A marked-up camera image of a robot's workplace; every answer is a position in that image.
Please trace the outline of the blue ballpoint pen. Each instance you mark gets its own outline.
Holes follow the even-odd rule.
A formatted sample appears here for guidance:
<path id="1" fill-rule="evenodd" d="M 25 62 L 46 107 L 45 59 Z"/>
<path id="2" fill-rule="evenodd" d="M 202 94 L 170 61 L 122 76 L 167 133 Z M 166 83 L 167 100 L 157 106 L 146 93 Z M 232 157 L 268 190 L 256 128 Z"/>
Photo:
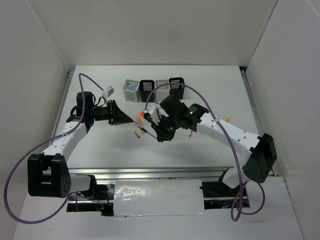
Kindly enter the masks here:
<path id="1" fill-rule="evenodd" d="M 137 122 L 136 121 L 133 121 L 135 123 L 135 125 L 140 129 L 140 127 L 138 126 Z M 142 128 L 142 130 L 148 134 L 149 136 L 153 137 L 154 139 L 157 140 L 157 137 L 155 135 L 153 135 L 152 133 L 150 133 L 146 128 Z"/>

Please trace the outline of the black orange highlighter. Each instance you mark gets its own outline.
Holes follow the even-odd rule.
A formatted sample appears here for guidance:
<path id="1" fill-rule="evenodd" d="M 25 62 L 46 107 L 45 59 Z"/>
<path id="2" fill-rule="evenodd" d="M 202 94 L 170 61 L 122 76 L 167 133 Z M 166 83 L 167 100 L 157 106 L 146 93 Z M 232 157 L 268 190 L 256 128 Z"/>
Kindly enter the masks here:
<path id="1" fill-rule="evenodd" d="M 148 112 L 143 112 L 141 111 L 140 114 L 139 114 L 142 118 L 144 118 L 145 120 L 152 120 L 152 117 L 151 115 L 148 113 Z"/>

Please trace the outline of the blue patterned tape roll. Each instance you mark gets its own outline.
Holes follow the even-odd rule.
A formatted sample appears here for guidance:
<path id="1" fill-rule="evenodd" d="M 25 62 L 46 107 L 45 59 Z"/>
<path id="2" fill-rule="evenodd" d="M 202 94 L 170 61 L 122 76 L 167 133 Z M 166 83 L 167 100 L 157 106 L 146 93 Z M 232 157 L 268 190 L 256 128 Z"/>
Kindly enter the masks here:
<path id="1" fill-rule="evenodd" d="M 127 90 L 127 91 L 135 92 L 135 91 L 137 90 L 137 85 L 135 85 L 135 84 L 129 84 L 129 85 L 127 85 L 126 90 Z"/>

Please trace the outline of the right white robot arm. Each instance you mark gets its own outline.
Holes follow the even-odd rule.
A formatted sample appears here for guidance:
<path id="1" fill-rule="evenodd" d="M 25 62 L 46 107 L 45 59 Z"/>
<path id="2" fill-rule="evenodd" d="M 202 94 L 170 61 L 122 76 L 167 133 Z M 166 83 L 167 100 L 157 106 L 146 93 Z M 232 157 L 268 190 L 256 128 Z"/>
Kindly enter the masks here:
<path id="1" fill-rule="evenodd" d="M 176 130 L 186 129 L 213 137 L 240 155 L 243 161 L 228 169 L 220 178 L 218 190 L 223 196 L 230 196 L 241 182 L 264 183 L 277 160 L 271 135 L 247 132 L 218 117 L 212 117 L 207 108 L 197 103 L 186 106 L 173 95 L 158 105 L 148 105 L 140 115 L 150 122 L 158 142 L 171 141 Z"/>

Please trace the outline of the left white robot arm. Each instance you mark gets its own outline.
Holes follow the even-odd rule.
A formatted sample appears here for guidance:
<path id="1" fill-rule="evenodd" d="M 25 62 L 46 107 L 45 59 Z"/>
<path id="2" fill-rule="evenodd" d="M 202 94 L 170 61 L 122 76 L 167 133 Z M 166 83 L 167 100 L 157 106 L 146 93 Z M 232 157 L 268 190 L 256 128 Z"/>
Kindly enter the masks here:
<path id="1" fill-rule="evenodd" d="M 68 159 L 96 121 L 116 126 L 130 124 L 133 119 L 120 110 L 115 100 L 107 101 L 106 106 L 96 106 L 94 100 L 92 92 L 79 92 L 61 137 L 53 140 L 42 153 L 29 156 L 27 186 L 30 196 L 65 198 L 69 193 L 81 192 L 88 200 L 97 197 L 99 187 L 95 177 L 71 175 Z"/>

